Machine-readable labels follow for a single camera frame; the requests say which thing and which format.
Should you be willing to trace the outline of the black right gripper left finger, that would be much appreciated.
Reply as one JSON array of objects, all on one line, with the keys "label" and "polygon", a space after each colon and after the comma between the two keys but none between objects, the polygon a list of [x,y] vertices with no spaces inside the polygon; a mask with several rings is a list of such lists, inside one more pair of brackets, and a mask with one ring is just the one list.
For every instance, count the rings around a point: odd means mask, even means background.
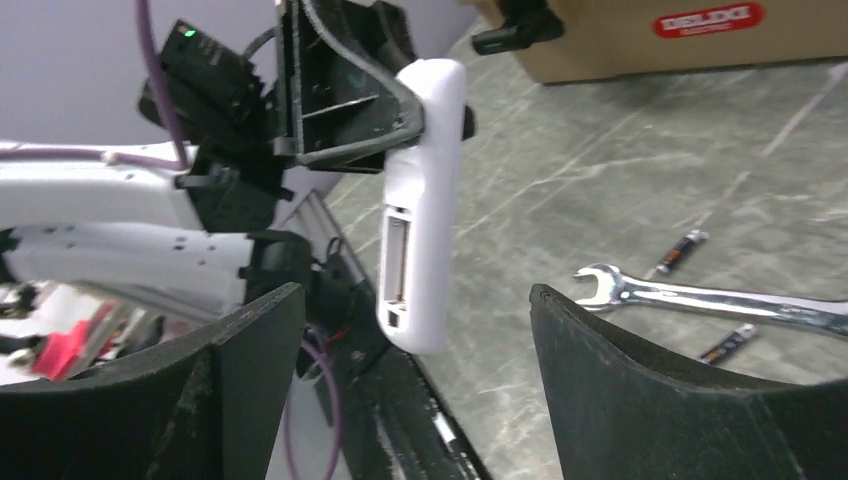
[{"label": "black right gripper left finger", "polygon": [[287,284],[66,381],[1,389],[5,479],[262,479],[305,321]]}]

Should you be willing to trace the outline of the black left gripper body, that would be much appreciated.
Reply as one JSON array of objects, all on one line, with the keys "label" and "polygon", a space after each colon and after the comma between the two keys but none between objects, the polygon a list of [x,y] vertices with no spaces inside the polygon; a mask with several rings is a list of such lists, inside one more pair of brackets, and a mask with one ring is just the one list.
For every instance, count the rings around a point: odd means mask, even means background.
[{"label": "black left gripper body", "polygon": [[176,20],[158,58],[189,148],[274,151],[272,91],[250,60],[184,19]]}]

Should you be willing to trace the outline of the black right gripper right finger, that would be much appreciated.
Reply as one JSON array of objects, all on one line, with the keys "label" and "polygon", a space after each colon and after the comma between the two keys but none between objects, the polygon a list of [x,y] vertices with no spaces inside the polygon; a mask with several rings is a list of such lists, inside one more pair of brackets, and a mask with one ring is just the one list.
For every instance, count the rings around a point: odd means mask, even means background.
[{"label": "black right gripper right finger", "polygon": [[680,355],[546,284],[529,294],[567,479],[843,479],[847,383],[788,384]]}]

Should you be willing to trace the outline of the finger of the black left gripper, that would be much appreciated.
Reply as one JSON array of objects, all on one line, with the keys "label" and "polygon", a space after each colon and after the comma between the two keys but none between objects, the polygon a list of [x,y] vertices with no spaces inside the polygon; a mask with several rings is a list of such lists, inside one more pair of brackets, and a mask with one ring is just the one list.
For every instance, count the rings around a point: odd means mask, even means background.
[{"label": "finger of the black left gripper", "polygon": [[384,1],[291,4],[291,126],[312,169],[379,169],[414,144],[424,108],[397,74],[413,60],[403,12]]}]

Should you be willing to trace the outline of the white remote control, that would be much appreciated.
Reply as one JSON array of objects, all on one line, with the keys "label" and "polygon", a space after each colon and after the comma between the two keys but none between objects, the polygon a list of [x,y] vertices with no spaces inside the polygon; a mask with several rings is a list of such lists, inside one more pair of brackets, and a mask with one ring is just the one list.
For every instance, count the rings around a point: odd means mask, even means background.
[{"label": "white remote control", "polygon": [[432,355],[447,343],[466,70],[455,60],[427,59],[397,78],[421,100],[425,128],[417,145],[387,156],[376,313],[392,344]]}]

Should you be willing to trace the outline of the black AAA battery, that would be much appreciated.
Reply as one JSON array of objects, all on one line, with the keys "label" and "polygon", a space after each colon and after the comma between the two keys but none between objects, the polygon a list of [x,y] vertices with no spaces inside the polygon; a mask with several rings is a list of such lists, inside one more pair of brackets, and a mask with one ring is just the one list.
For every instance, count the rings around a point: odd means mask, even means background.
[{"label": "black AAA battery", "polygon": [[743,324],[704,351],[698,357],[698,360],[707,365],[719,365],[744,347],[756,334],[757,327],[755,325]]},{"label": "black AAA battery", "polygon": [[670,275],[709,237],[709,233],[704,230],[690,230],[660,259],[655,270],[662,275]]}]

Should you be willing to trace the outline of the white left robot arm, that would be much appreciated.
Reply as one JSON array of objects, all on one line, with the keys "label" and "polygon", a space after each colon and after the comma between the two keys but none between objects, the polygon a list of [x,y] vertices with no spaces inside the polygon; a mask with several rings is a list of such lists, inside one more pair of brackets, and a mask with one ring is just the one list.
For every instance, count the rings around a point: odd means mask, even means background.
[{"label": "white left robot arm", "polygon": [[55,280],[150,291],[160,310],[208,321],[248,300],[238,272],[254,241],[210,233],[170,142],[136,145],[1,143],[1,254],[7,281]]}]

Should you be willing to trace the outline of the silver combination wrench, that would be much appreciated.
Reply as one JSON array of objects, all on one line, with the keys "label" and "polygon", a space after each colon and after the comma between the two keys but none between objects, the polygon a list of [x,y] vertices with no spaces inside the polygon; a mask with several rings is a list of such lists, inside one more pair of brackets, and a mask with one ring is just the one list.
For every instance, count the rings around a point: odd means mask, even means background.
[{"label": "silver combination wrench", "polygon": [[611,264],[593,263],[573,274],[593,278],[596,293],[577,304],[590,312],[608,312],[622,306],[645,306],[771,322],[847,338],[847,302],[774,295],[758,292],[663,283],[629,276]]}]

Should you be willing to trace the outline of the tan plastic toolbox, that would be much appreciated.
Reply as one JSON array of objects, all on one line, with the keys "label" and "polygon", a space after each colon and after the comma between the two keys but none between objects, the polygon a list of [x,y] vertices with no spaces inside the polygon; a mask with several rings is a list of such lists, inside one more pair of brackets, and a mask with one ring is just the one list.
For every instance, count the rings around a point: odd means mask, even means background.
[{"label": "tan plastic toolbox", "polygon": [[847,55],[842,0],[478,1],[481,56],[514,54],[541,84]]}]

